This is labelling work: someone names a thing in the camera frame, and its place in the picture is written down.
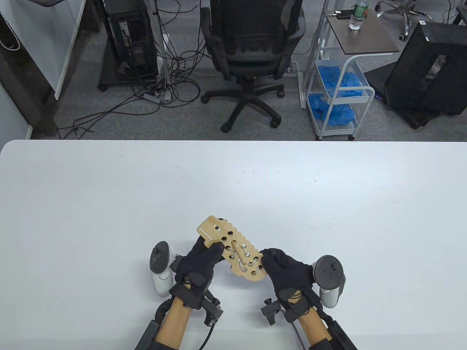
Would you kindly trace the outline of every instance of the white rolling cart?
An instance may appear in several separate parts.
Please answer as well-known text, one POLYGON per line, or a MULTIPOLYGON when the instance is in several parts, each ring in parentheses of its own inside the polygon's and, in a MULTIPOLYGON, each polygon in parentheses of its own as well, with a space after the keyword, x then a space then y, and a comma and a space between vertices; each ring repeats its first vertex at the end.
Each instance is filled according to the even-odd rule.
POLYGON ((313 38, 312 50, 304 72, 303 84, 300 89, 300 105, 308 108, 316 133, 316 140, 325 136, 347 135, 354 140, 370 107, 375 90, 369 85, 357 61, 358 57, 388 56, 399 49, 388 36, 381 24, 376 20, 376 14, 368 10, 368 16, 359 31, 348 28, 348 20, 338 20, 330 16, 333 11, 326 11, 327 1, 323 6, 318 29, 313 38), (329 59, 330 51, 341 50, 346 56, 339 59, 329 59), (339 78, 335 81, 335 88, 325 87, 325 81, 319 72, 320 67, 338 67, 339 78), (360 81, 356 86, 341 86, 346 73, 353 73, 360 81), (361 91, 361 96, 342 96, 344 91, 361 91), (309 97, 319 94, 328 103, 329 109, 324 120, 316 118, 310 105, 309 97), (331 112, 336 105, 365 104, 361 115, 355 113, 355 119, 343 126, 329 125, 331 112))

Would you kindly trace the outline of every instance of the office chair wheel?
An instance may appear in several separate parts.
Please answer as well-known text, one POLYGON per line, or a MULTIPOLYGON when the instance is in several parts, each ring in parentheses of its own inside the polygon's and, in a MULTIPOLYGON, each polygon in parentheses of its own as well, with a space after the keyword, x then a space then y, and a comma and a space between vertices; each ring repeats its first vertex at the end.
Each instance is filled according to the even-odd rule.
POLYGON ((201 95, 201 103, 206 104, 209 102, 209 99, 206 97, 206 95, 201 95))
POLYGON ((276 129, 280 124, 281 124, 280 120, 272 119, 271 122, 269 123, 269 126, 276 129))
POLYGON ((106 92, 109 89, 109 86, 105 84, 99 84, 97 85, 97 88, 99 89, 99 91, 106 92))
POLYGON ((232 130, 232 124, 230 124, 230 123, 224 123, 224 124, 222 124, 222 126, 220 127, 220 130, 221 130, 223 133, 228 133, 230 130, 232 130))

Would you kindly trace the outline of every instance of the black glove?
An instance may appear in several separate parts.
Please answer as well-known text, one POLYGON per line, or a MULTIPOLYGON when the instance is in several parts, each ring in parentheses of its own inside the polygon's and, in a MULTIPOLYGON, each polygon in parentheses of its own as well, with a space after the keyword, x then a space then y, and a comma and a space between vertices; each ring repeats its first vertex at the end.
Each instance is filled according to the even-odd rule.
POLYGON ((189 282, 191 290, 203 296, 214 276, 214 266, 224 260, 222 253, 224 245, 221 242, 213 243, 206 248, 205 240, 200 236, 191 251, 180 260, 175 275, 175 281, 179 284, 189 282))
POLYGON ((296 261, 280 249, 264 249, 261 253, 261 264, 271 278, 279 303, 286 309, 290 308, 287 300, 299 290, 310 305, 314 306, 318 296, 311 289, 315 282, 313 267, 296 261))

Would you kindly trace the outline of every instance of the vr controller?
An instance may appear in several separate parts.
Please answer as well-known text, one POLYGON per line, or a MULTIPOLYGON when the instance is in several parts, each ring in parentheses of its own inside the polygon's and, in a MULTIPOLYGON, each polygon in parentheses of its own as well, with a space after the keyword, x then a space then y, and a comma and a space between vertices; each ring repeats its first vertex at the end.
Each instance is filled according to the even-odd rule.
POLYGON ((173 272, 177 271, 181 258, 182 256, 175 253, 166 241, 157 243, 152 250, 149 268, 152 285, 158 296, 169 296, 169 290, 174 285, 173 272))
POLYGON ((313 278, 319 286, 321 304, 325 308, 335 307, 346 283, 342 264, 336 257, 324 255, 311 266, 313 266, 313 278))

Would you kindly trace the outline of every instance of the gray carpet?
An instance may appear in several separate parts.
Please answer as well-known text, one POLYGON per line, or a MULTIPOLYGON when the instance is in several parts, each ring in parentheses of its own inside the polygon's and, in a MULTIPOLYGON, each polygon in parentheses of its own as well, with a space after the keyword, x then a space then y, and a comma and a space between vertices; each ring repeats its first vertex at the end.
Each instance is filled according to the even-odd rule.
MULTIPOLYGON (((180 0, 182 10, 198 4, 198 0, 180 0)), ((348 0, 348 7, 355 1, 348 0)), ((374 7, 376 0, 370 0, 374 7)), ((158 0, 159 8, 176 11, 173 0, 158 0)), ((299 43, 296 52, 305 52, 317 26, 321 0, 304 0, 303 8, 307 18, 307 32, 299 43)), ((447 0, 418 0, 417 9, 429 13, 435 21, 442 20, 442 13, 448 8, 447 0)), ((164 14, 163 20, 172 17, 164 14)), ((397 36, 401 33, 403 21, 400 16, 381 18, 381 22, 400 48, 405 45, 397 36)), ((199 11, 180 14, 167 25, 167 31, 177 52, 196 48, 199 25, 199 11)), ((105 111, 132 94, 130 88, 110 88, 107 92, 96 89, 99 80, 106 34, 93 36, 83 53, 78 68, 62 96, 60 108, 55 116, 59 127, 69 126, 76 118, 105 111)), ((361 59, 363 71, 368 71, 397 60, 399 55, 361 59)), ((299 67, 304 68, 307 56, 294 56, 299 67)), ((212 62, 204 58, 193 74, 202 91, 219 89, 234 83, 226 82, 213 68, 212 62)), ((194 103, 180 108, 161 108, 147 116, 124 116, 112 114, 92 127, 83 139, 121 140, 314 140, 315 134, 307 110, 300 109, 298 86, 295 78, 283 79, 286 97, 276 98, 274 93, 264 95, 264 100, 282 115, 282 124, 277 129, 269 127, 269 118, 261 111, 247 106, 233 129, 223 134, 219 128, 226 121, 236 103, 233 100, 214 98, 207 105, 194 103)), ((180 86, 180 97, 190 99, 196 96, 192 86, 180 86)), ((137 101, 124 106, 122 112, 148 113, 155 110, 150 102, 137 101)), ((74 139, 80 135, 69 135, 74 139)), ((347 140, 336 136, 326 140, 347 140)), ((440 117, 430 121, 426 127, 413 130, 394 112, 375 100, 356 140, 381 141, 467 141, 467 113, 456 117, 440 117)))

